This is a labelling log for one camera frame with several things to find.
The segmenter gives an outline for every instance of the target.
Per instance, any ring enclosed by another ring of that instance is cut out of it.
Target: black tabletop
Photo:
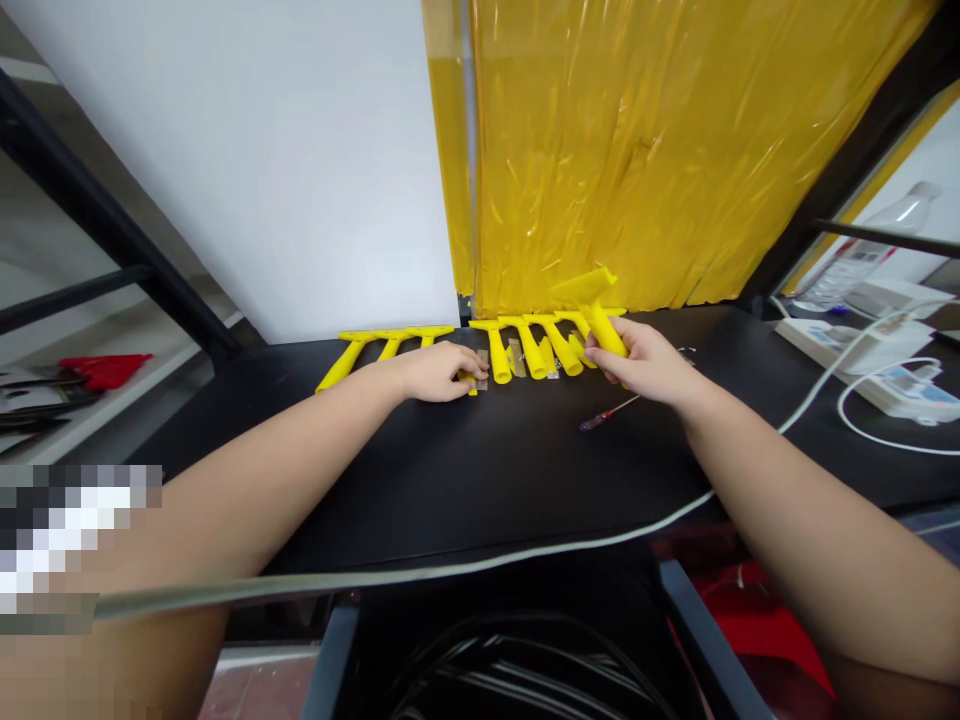
[[[783,422],[822,368],[772,325],[730,306],[631,316],[658,328],[698,369],[773,425]],[[503,332],[505,341],[515,337]],[[486,333],[451,340],[486,347]],[[409,341],[401,350],[416,347]],[[358,365],[376,359],[368,347]],[[167,479],[313,393],[346,343],[336,340],[246,351],[206,385],[128,462],[162,464]],[[960,368],[956,350],[934,345]],[[960,394],[960,373],[938,384]],[[898,507],[960,497],[960,459],[873,443],[836,413],[843,385],[830,380],[788,437],[870,501]],[[436,556],[500,554],[532,544],[622,532],[656,522],[708,483],[669,409],[638,400],[599,428],[579,424],[630,397],[596,370],[575,378],[514,379],[449,404],[401,405],[280,552],[268,573],[320,572],[384,563],[436,564]],[[954,449],[956,425],[921,427],[889,418],[861,398],[859,427],[896,442]],[[770,468],[776,482],[777,469]],[[725,519],[712,500],[682,521]]]

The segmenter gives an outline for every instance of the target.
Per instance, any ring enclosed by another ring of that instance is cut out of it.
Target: screwdriver
[[[587,430],[593,430],[597,425],[602,425],[607,420],[609,420],[617,410],[619,410],[620,408],[626,407],[627,405],[632,403],[634,400],[636,400],[638,397],[640,396],[634,395],[625,403],[621,403],[617,405],[613,410],[605,410],[604,412],[600,413],[596,417],[592,417],[589,420],[584,420],[582,423],[580,423],[580,429],[583,432],[586,432]]]

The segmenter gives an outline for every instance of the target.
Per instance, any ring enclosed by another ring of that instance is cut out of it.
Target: power strip
[[[844,350],[844,344],[827,332],[833,326],[821,320],[781,320],[776,327],[778,335],[823,367],[829,367]],[[849,385],[858,375],[835,372],[834,375]],[[909,387],[915,376],[906,368],[893,368],[867,378],[856,387],[858,395],[890,417],[913,420],[920,425],[937,425],[960,419],[960,400],[935,385],[926,385],[917,392],[907,392],[898,386]]]

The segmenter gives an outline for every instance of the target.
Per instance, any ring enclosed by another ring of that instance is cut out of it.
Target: plastic bottle
[[[864,227],[886,230],[897,235],[917,235],[923,229],[930,202],[940,194],[933,183],[918,182],[893,205],[871,216]],[[897,248],[870,240],[847,238],[807,288],[793,301],[795,307],[826,312],[841,305],[847,294],[867,279],[880,263]]]

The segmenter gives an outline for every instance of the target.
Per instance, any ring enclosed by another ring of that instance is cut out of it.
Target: hand
[[[456,379],[457,370],[465,370],[483,380],[490,369],[470,348],[446,341],[397,355],[379,364],[396,374],[404,399],[428,402],[456,400],[473,389],[474,383]]]
[[[628,356],[607,352],[593,333],[587,338],[586,355],[612,383],[622,382],[650,400],[682,406],[695,401],[710,381],[694,370],[670,341],[649,325],[612,317],[610,323],[627,346]]]

